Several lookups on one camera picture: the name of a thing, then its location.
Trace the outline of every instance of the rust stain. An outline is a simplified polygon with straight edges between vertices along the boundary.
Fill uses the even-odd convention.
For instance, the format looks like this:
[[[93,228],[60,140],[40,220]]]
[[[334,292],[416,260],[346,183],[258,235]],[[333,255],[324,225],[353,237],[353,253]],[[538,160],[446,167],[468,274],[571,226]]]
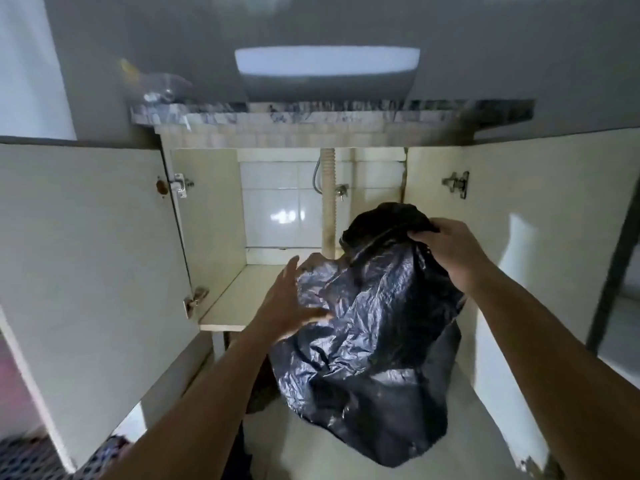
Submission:
[[[164,180],[160,180],[156,182],[156,190],[160,195],[167,195],[169,193],[169,185]]]

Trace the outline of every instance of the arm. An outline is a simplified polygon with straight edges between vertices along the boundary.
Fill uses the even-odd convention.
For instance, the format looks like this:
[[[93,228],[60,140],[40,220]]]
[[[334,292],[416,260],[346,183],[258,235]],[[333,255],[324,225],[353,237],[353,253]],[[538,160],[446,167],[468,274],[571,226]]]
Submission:
[[[206,377],[107,471],[104,480],[220,478],[270,346],[305,323],[328,316],[322,308],[299,306],[297,263],[297,257],[289,261],[255,318]]]
[[[427,244],[482,311],[542,434],[571,479],[635,478],[640,390],[590,354],[528,291],[485,256],[468,227],[432,219]]]

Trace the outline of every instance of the black plastic bag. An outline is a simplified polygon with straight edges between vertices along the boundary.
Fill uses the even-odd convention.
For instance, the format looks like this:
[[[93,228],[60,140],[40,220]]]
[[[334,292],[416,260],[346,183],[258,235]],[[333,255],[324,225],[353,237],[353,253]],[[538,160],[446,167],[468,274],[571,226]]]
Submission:
[[[386,467],[447,431],[445,395],[463,294],[408,230],[436,230],[413,205],[384,203],[345,231],[339,260],[312,255],[298,300],[335,318],[302,327],[269,357],[289,407]]]

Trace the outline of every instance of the hand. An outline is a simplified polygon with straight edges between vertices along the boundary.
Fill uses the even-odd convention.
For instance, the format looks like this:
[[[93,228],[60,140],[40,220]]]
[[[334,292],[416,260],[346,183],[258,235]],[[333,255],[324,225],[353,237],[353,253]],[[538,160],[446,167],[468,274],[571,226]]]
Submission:
[[[438,264],[448,272],[454,286],[465,294],[471,294],[478,279],[496,266],[489,261],[464,222],[451,219],[430,221],[440,232],[409,232],[409,237],[425,243]]]
[[[298,303],[296,269],[298,256],[290,259],[271,286],[251,325],[277,342],[292,336],[302,325],[332,317],[324,308],[306,308]]]

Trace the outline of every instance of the cabinet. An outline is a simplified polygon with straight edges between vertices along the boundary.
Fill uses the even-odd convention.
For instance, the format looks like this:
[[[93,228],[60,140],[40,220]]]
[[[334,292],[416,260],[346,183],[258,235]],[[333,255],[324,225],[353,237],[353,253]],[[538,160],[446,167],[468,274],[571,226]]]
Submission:
[[[639,146],[640,131],[619,130],[410,148],[404,201],[466,220],[491,259],[584,340]],[[247,251],[235,150],[165,154],[0,145],[0,328],[69,471],[200,329],[241,330],[287,257],[311,251]],[[453,171],[470,172],[464,200],[441,183]],[[166,192],[174,173],[193,181],[187,198]],[[209,293],[188,317],[196,287]],[[460,327],[458,362],[514,458],[544,464],[546,444],[473,303]]]

